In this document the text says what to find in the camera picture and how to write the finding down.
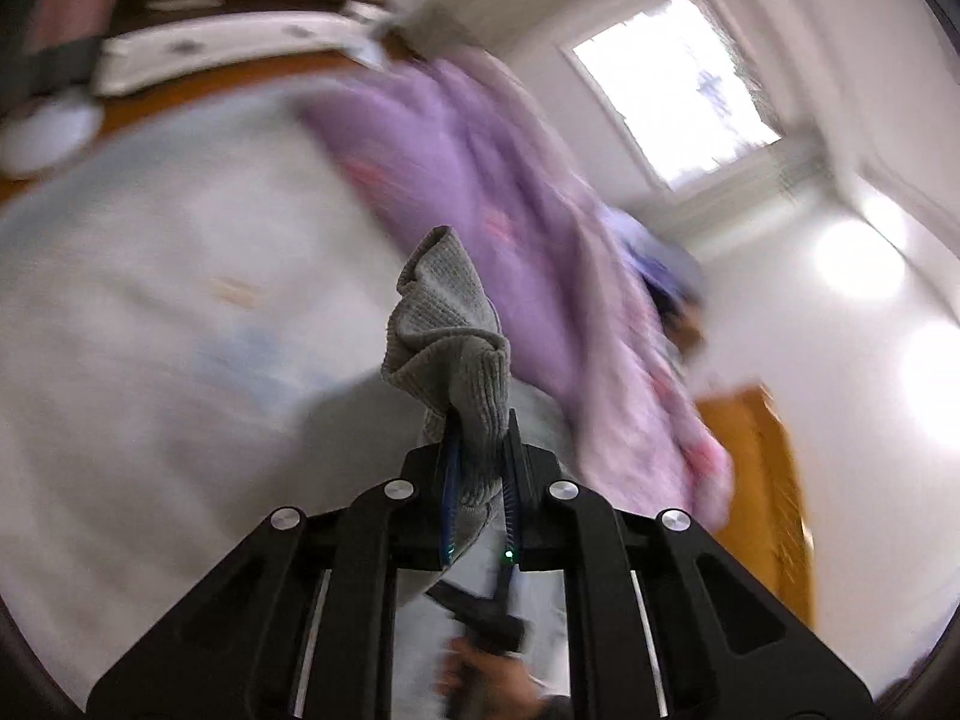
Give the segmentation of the person's right hand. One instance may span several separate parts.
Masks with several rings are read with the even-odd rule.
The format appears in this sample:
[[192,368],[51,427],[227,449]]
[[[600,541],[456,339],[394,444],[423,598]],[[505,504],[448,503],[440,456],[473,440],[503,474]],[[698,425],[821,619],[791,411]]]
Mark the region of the person's right hand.
[[548,700],[540,694],[539,686],[519,658],[482,652],[464,637],[449,642],[439,668],[436,692],[448,699],[462,686],[467,668],[480,674],[485,688],[485,717],[530,720],[542,717],[547,710]]

